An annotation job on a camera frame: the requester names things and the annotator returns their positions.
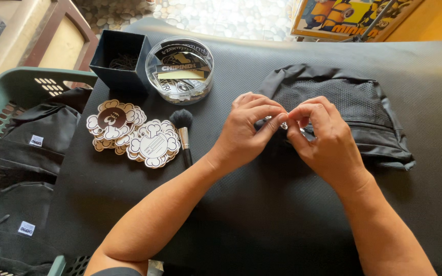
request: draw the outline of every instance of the black brush bristles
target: black brush bristles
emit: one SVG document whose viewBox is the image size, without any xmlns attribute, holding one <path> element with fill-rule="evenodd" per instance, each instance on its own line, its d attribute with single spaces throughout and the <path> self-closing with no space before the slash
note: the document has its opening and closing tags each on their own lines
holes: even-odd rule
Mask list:
<svg viewBox="0 0 442 276">
<path fill-rule="evenodd" d="M 178 129 L 190 128 L 193 121 L 192 113 L 185 109 L 177 110 L 170 116 L 170 122 Z"/>
</svg>

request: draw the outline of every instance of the makeup brush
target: makeup brush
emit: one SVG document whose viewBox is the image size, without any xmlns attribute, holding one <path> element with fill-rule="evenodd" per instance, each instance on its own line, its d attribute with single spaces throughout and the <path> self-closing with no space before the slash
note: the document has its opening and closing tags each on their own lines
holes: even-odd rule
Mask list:
<svg viewBox="0 0 442 276">
<path fill-rule="evenodd" d="M 182 142 L 182 149 L 184 150 L 184 160 L 187 168 L 192 166 L 192 155 L 190 153 L 189 146 L 189 131 L 193 121 L 192 113 L 185 109 L 177 110 L 170 116 L 170 122 L 172 122 L 178 129 L 180 134 L 180 141 Z"/>
</svg>

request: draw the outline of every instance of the minion poster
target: minion poster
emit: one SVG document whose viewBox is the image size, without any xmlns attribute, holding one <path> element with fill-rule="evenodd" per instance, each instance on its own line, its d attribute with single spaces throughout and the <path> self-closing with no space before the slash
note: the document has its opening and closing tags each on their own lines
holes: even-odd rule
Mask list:
<svg viewBox="0 0 442 276">
<path fill-rule="evenodd" d="M 422 0 L 397 0 L 369 33 L 372 41 L 396 27 Z M 344 40 L 363 34 L 390 0 L 303 0 L 295 14 L 292 35 Z"/>
</svg>

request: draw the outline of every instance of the mesh pocket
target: mesh pocket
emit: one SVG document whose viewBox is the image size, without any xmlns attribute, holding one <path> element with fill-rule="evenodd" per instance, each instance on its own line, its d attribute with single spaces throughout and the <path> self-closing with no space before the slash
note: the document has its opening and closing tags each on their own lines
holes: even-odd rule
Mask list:
<svg viewBox="0 0 442 276">
<path fill-rule="evenodd" d="M 318 96 L 325 96 L 335 104 L 346 121 L 393 126 L 370 82 L 353 82 L 343 78 L 324 81 L 286 79 L 279 85 L 273 100 L 286 110 L 292 110 L 305 100 Z"/>
</svg>

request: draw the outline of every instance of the dark blue box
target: dark blue box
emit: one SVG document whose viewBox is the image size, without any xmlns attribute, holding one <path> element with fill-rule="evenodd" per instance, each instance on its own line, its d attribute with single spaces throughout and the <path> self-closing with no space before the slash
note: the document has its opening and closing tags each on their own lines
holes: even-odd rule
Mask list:
<svg viewBox="0 0 442 276">
<path fill-rule="evenodd" d="M 144 63 L 151 50 L 146 35 L 103 30 L 90 68 L 112 90 L 148 93 L 152 89 Z M 119 54 L 139 55 L 134 71 L 111 69 L 108 66 Z"/>
</svg>

